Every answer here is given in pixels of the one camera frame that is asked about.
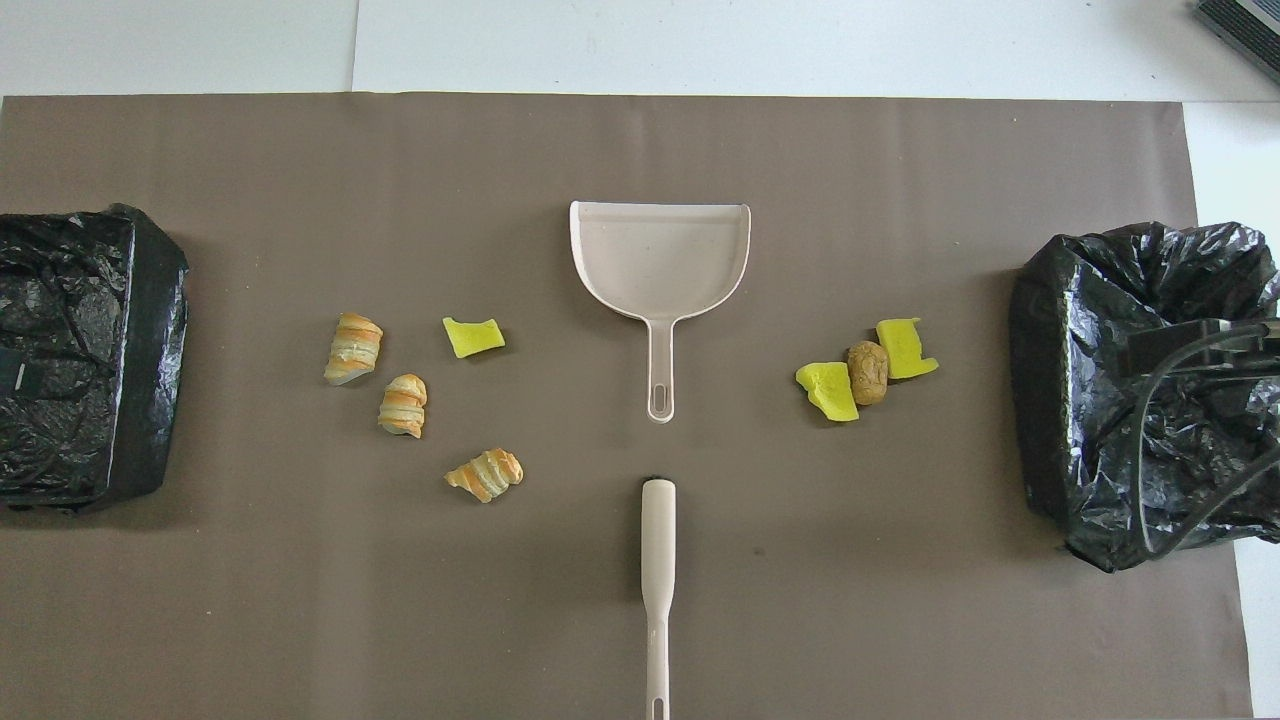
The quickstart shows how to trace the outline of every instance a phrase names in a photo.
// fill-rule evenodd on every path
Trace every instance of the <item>black cable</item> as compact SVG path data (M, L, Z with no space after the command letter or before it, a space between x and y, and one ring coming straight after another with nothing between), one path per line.
M1192 355L1203 352L1211 347L1233 340L1266 337L1268 332L1270 331L1266 325L1258 323L1207 334L1199 340L1188 342L1161 360L1160 364L1151 370L1151 377L1147 378L1147 382L1143 383L1142 388L1138 391L1133 416L1129 419L1129 434L1133 437L1132 442L1134 457L1133 477L1129 478L1129 503L1132 506L1132 524L1134 525L1134 528L1130 528L1130 532L1135 532L1138 538L1142 541L1142 551L1146 560L1156 560L1176 550L1178 546L1187 539L1187 536L1189 536L1215 510L1221 507L1229 497L1265 473L1267 468L1280 462L1280 446L1263 452L1257 457L1257 460L1245 466L1244 470L1240 470L1235 478L1231 478L1229 483L1224 484L1213 495L1206 498L1206 501L1201 503L1201 509L1188 516L1183 527L1170 536L1165 547L1157 551L1151 544L1151 530L1147 528L1147 509L1142 503L1142 441L1146 434L1147 409L1151 406L1152 396L1156 395L1156 388L1160 387L1160 383L1174 370L1174 368L1180 365Z

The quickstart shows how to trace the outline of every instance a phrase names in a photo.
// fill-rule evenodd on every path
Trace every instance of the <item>dustpan handle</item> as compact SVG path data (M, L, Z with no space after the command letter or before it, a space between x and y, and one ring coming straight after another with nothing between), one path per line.
M676 486L653 478L640 497L640 592L649 624L645 720L669 720L667 619L676 593Z
M676 414L676 322L649 324L649 419L666 423Z

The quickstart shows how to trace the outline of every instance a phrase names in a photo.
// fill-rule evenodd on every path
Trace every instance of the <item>yellow sponge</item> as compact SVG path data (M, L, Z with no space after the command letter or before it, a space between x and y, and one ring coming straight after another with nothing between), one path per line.
M453 354L458 357L507 345L507 341L502 338L502 331L498 329L498 322L494 319L483 323L460 323L453 318L445 318L444 332L449 333Z
M796 382L809 391L813 402L828 420L847 423L858 419L854 388L845 363L809 363L796 370Z
M915 332L915 323L919 322L919 318L910 318L876 323L876 334L888 354L888 377L892 380L904 380L938 369L937 360L922 357L924 347L920 345L919 333Z

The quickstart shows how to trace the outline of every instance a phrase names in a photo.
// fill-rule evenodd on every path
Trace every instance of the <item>croissant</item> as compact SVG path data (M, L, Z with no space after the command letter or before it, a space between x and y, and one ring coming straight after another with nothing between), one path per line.
M369 318L355 313L338 315L338 329L334 331L333 345L329 346L329 364L324 368L324 379L329 380L329 384L340 386L372 372L381 342L383 329Z
M462 488L476 496L480 502L489 502L507 492L511 486L518 486L525 478L525 470L516 456L497 447L466 465L444 475L444 480L456 488Z
M384 430L416 438L422 437L426 421L426 383L410 373L392 380L383 392L383 405L378 409L378 424Z

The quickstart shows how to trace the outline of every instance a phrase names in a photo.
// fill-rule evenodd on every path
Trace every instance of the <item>black plastic bag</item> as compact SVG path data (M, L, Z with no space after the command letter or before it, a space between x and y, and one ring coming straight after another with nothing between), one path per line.
M164 479L182 250L141 210L0 215L0 502L77 512Z
M1009 318L1023 479L1028 505L1053 518L1068 550L1108 573L1146 559L1129 497L1128 421L1144 378L1125 373L1128 337L1206 318L1270 318L1277 295L1262 234L1238 223L1060 234L1023 268ZM1153 538L1169 537L1276 446L1277 402L1272 379L1185 373L1160 386L1142 466ZM1251 536L1280 542L1276 479L1271 470L1231 497L1181 547Z

